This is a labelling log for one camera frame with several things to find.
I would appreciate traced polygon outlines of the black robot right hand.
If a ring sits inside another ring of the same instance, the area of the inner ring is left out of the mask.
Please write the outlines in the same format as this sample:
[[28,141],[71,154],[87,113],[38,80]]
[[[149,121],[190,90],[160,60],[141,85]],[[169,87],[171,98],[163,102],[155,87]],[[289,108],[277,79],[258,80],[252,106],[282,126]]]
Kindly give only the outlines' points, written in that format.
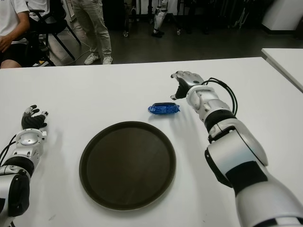
[[177,91],[174,95],[170,97],[172,100],[185,98],[188,91],[193,86],[201,85],[204,82],[200,75],[189,71],[177,71],[176,73],[173,73],[170,77],[178,81]]

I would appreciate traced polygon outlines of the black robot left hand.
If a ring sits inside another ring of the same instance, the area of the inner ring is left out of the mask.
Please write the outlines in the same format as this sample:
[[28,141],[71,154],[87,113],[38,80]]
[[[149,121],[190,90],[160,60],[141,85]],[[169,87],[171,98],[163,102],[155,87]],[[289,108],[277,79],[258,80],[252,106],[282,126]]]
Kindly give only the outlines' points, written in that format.
[[48,116],[47,111],[42,111],[39,115],[36,115],[40,112],[40,109],[37,108],[37,105],[31,105],[28,107],[21,119],[21,127],[25,129],[42,129],[47,126],[45,122],[46,117]]

